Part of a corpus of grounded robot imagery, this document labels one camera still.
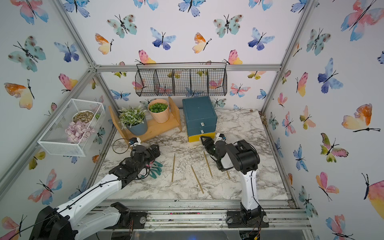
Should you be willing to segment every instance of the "marble countertop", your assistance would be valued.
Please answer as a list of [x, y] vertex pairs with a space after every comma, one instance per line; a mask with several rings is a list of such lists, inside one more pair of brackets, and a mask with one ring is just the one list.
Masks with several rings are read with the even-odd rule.
[[[257, 174], [258, 198], [288, 199], [258, 111], [216, 109], [216, 114], [218, 117], [216, 132], [224, 133], [226, 142], [233, 143], [245, 139], [256, 148], [260, 156]], [[109, 199], [241, 199], [239, 172], [235, 169], [229, 170], [229, 179], [227, 173], [219, 171], [207, 154], [213, 175], [211, 177], [201, 141], [188, 142], [182, 110], [180, 117], [183, 131], [180, 132], [175, 128], [142, 143], [146, 147], [151, 144], [159, 145], [161, 155], [156, 161], [163, 165], [161, 175], [156, 174], [156, 179], [149, 176], [143, 180], [134, 180], [109, 196]], [[117, 132], [114, 140], [119, 138], [121, 135]], [[114, 149], [116, 152], [124, 152], [127, 145], [124, 140], [119, 140]], [[114, 153], [110, 146], [96, 181], [101, 180], [110, 169], [129, 157], [129, 154], [130, 150], [124, 154]], [[176, 154], [174, 181], [171, 182], [174, 154]], [[197, 184], [191, 165], [204, 194]]]

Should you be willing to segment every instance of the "white wire basket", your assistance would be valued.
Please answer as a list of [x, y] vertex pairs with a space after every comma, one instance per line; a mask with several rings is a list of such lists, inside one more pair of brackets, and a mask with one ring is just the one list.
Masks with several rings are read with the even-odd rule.
[[[86, 141], [70, 143], [65, 129], [72, 122], [73, 116], [80, 111], [91, 111], [94, 113], [87, 129], [94, 129], [96, 132], [91, 134]], [[49, 154], [85, 157], [97, 136], [104, 118], [105, 109], [102, 103], [71, 99], [59, 113], [59, 116], [55, 118], [54, 122], [45, 130], [38, 143]]]

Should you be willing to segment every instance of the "yellow drawer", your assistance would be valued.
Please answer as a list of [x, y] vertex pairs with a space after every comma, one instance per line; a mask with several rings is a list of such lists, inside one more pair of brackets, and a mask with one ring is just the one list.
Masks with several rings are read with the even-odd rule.
[[214, 132], [209, 132], [209, 133], [203, 133], [203, 134], [199, 134], [199, 135], [189, 136], [189, 137], [188, 137], [188, 141], [189, 141], [189, 142], [197, 142], [197, 141], [200, 141], [200, 137], [201, 137], [201, 136], [215, 138], [215, 133], [214, 133]]

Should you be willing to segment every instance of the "metal screw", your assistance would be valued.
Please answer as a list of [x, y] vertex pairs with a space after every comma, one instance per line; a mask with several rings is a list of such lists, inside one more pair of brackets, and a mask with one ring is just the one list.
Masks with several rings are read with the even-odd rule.
[[140, 223], [143, 224], [147, 221], [147, 218], [146, 217], [141, 217], [140, 218]]

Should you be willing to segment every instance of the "white flowers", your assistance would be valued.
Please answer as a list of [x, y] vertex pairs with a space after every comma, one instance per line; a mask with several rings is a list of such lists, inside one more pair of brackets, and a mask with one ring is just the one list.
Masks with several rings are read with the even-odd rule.
[[145, 114], [141, 106], [130, 109], [121, 108], [119, 109], [119, 112], [119, 120], [125, 126], [131, 127], [144, 123]]
[[65, 133], [68, 134], [68, 142], [70, 143], [80, 143], [85, 142], [90, 137], [91, 134], [95, 133], [96, 130], [88, 128], [89, 122], [77, 121], [70, 122], [70, 125], [65, 129]]

